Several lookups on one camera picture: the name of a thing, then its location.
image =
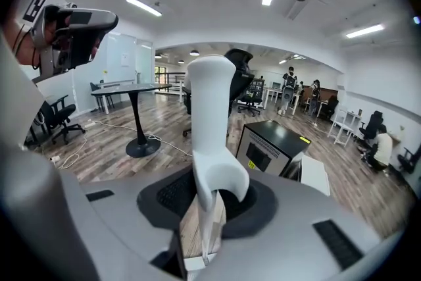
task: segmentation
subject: person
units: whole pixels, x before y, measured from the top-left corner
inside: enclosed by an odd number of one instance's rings
[[[303,88],[304,88],[304,82],[301,81],[300,84],[298,85],[298,88],[297,88],[297,94],[300,94],[301,90],[303,90]]]
[[[294,75],[294,67],[291,66],[288,68],[288,73],[285,73],[284,76],[282,76],[282,78],[284,79],[284,85],[282,87],[285,87],[287,85],[288,76],[292,76],[292,78],[295,79],[295,83],[297,83],[297,76]]]
[[[295,84],[297,83],[297,77],[294,75],[294,67],[288,68],[288,73],[285,73],[284,76],[282,76],[284,79],[284,85],[282,86],[282,89],[284,89],[286,86],[291,86],[292,88],[295,88]],[[279,115],[284,115],[287,107],[288,107],[288,101],[284,101],[281,105],[281,108],[278,110]]]
[[[312,116],[317,110],[317,102],[320,97],[320,81],[315,80],[311,84],[310,107],[308,115]]]
[[[371,150],[363,151],[361,159],[366,161],[370,167],[376,171],[382,171],[389,166],[390,156],[392,154],[392,138],[387,134],[387,128],[381,124],[378,129],[378,135],[374,138],[374,145]]]
[[[25,34],[25,32],[23,32],[19,25],[14,21],[15,15],[15,9],[12,9],[8,13],[6,20],[2,25],[4,37],[11,49],[14,49],[16,45],[19,45],[18,51],[16,51],[15,53],[15,57],[20,64],[24,66],[33,66],[34,64],[39,64],[40,51],[36,50],[31,35]],[[66,25],[69,25],[70,16],[65,18],[64,22]],[[57,21],[50,21],[45,23],[44,38],[47,45],[51,45],[56,38],[56,26]],[[91,51],[92,59],[98,52],[99,44],[99,39],[96,39],[95,45],[93,46]]]

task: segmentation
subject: railing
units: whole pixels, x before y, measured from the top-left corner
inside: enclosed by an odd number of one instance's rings
[[[184,83],[185,72],[155,73],[155,82],[158,84],[171,84],[171,88],[158,89],[155,93],[165,93],[171,95],[180,95],[182,102],[182,86]]]

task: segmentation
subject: black vent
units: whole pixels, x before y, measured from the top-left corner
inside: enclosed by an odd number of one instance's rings
[[[342,269],[352,266],[362,258],[362,253],[332,220],[317,222],[313,227]]]
[[[114,195],[113,191],[102,190],[102,191],[98,191],[98,192],[88,193],[86,195],[86,197],[87,197],[87,200],[89,200],[89,201],[95,201],[95,200],[100,200],[100,199],[110,197],[112,195]]]

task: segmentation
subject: power cord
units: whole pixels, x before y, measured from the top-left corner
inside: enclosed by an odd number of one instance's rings
[[[134,129],[134,128],[130,128],[130,127],[128,127],[128,126],[113,126],[112,124],[107,124],[107,123],[101,122],[101,121],[99,121],[99,120],[92,120],[92,121],[88,121],[88,122],[92,122],[92,123],[99,123],[99,124],[102,124],[103,126],[111,126],[111,127],[113,127],[113,128],[123,128],[123,129],[129,129],[129,130],[133,130],[133,131],[136,131],[136,132],[137,132],[137,130],[136,130],[136,129]],[[160,138],[160,137],[158,137],[158,136],[156,136],[156,135],[154,135],[154,134],[148,134],[148,133],[145,133],[145,135],[146,135],[146,136],[148,136],[148,138],[147,138],[148,140],[157,140],[157,141],[161,141],[161,142],[163,142],[163,143],[165,143],[165,144],[168,144],[169,146],[173,147],[174,149],[177,149],[178,151],[181,151],[181,152],[182,152],[182,153],[184,153],[185,155],[187,155],[187,156],[190,156],[190,157],[191,157],[191,155],[190,155],[189,153],[186,153],[185,151],[181,150],[180,148],[176,147],[175,145],[172,145],[171,143],[168,143],[167,141],[163,141],[163,140],[162,140],[162,138]]]
[[[137,131],[136,129],[134,129],[134,128],[130,128],[130,127],[128,127],[128,126],[114,126],[114,125],[112,125],[112,124],[107,124],[107,123],[104,123],[104,122],[101,122],[101,121],[99,121],[99,120],[88,120],[88,122],[91,122],[91,123],[99,123],[99,124],[102,124],[103,126],[110,126],[110,127],[112,127],[112,128],[123,128],[123,129],[129,129],[129,130],[133,130],[133,131]],[[161,142],[163,142],[163,143],[165,143],[165,144],[168,144],[169,146],[171,146],[171,147],[173,147],[174,149],[177,149],[178,151],[181,151],[182,153],[184,153],[185,155],[187,155],[187,156],[190,156],[191,157],[191,155],[189,154],[189,153],[186,153],[185,151],[183,151],[183,150],[181,150],[180,148],[178,148],[178,147],[176,147],[175,145],[172,145],[171,143],[168,143],[167,141],[163,141],[162,140],[162,138],[160,138],[160,137],[158,137],[158,136],[156,136],[156,135],[153,135],[153,134],[148,134],[148,133],[145,133],[145,135],[146,136],[148,136],[148,140],[157,140],[157,141],[161,141]],[[79,156],[79,151],[80,150],[82,150],[82,148],[85,146],[85,144],[87,143],[87,138],[86,138],[86,134],[84,135],[84,139],[85,139],[85,142],[81,145],[81,147],[77,150],[77,152],[75,152],[75,153],[73,153],[73,154],[71,154],[70,156],[68,156],[65,160],[64,160],[64,163],[59,167],[59,169],[60,170],[62,170],[62,169],[66,169],[66,168],[70,168],[74,163],[76,163],[77,161],[78,161],[78,159],[80,158],[80,156]],[[76,156],[76,158],[70,163],[70,164],[68,164],[68,165],[66,165],[66,163],[68,162],[68,160],[70,159],[70,158],[72,158],[72,157],[74,157],[74,156]]]
[[[85,142],[82,144],[82,146],[77,150],[77,152],[73,153],[72,155],[70,155],[69,157],[67,157],[64,160],[64,163],[60,166],[60,170],[65,169],[65,168],[70,168],[74,163],[76,163],[78,161],[78,159],[80,158],[79,156],[79,151],[82,150],[82,148],[85,146],[85,144],[87,143],[87,139],[86,139],[86,135],[84,134],[84,140]],[[76,156],[75,160],[72,161],[69,165],[66,166],[67,161],[72,158],[73,156]]]

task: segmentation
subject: cable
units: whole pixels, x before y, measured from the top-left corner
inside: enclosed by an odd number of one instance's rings
[[[19,53],[19,49],[20,49],[20,45],[22,45],[22,42],[25,40],[25,37],[31,32],[31,30],[28,30],[27,32],[25,32],[25,34],[22,36],[22,39],[20,39],[18,46],[16,47],[16,52],[14,52],[15,55],[18,55]]]
[[[70,155],[69,157],[67,157],[64,160],[64,163],[60,166],[60,170],[65,169],[65,168],[70,168],[74,163],[76,163],[79,159],[79,151],[82,150],[82,148],[85,146],[85,144],[87,143],[87,139],[86,139],[86,135],[84,135],[84,139],[85,142],[82,144],[82,146],[77,150],[77,152],[75,152],[74,154]],[[72,158],[73,156],[76,156],[76,159],[74,161],[72,161],[69,165],[65,166],[65,164],[67,163],[67,161]]]
[[[24,29],[24,27],[25,27],[25,24],[23,24],[23,25],[22,25],[22,27],[21,27],[21,28],[20,28],[20,30],[19,30],[18,35],[16,36],[16,39],[14,39],[14,43],[13,43],[13,48],[12,48],[12,51],[14,51],[14,47],[16,46],[16,42],[18,42],[18,40],[19,40],[19,35],[22,33],[22,30]]]
[[[99,121],[99,120],[93,120],[93,121],[91,121],[92,123],[99,123],[99,124],[102,124],[103,126],[111,126],[111,127],[113,127],[113,128],[123,128],[123,129],[129,129],[129,130],[133,130],[133,131],[136,131],[137,132],[137,130],[136,129],[134,129],[134,128],[130,128],[130,127],[128,127],[128,126],[113,126],[112,124],[107,124],[107,123],[104,123],[104,122],[101,122],[101,121]],[[145,135],[146,136],[148,136],[148,140],[157,140],[157,141],[161,141],[161,142],[163,142],[163,143],[165,143],[165,144],[168,144],[169,146],[171,146],[171,147],[173,147],[174,149],[177,149],[178,151],[181,151],[182,153],[184,153],[185,155],[187,155],[187,156],[190,156],[190,157],[192,157],[190,154],[188,154],[188,153],[186,153],[185,151],[183,151],[183,150],[181,150],[181,149],[179,149],[178,147],[176,147],[175,145],[172,145],[171,143],[168,143],[167,141],[163,141],[162,140],[162,138],[160,138],[160,137],[158,137],[158,136],[156,136],[156,135],[154,135],[154,134],[148,134],[148,133],[145,133]]]
[[[34,51],[32,52],[32,69],[37,70],[39,68],[39,65],[41,64],[41,60],[39,60],[38,65],[34,66],[34,59],[35,59],[35,47],[34,47]]]

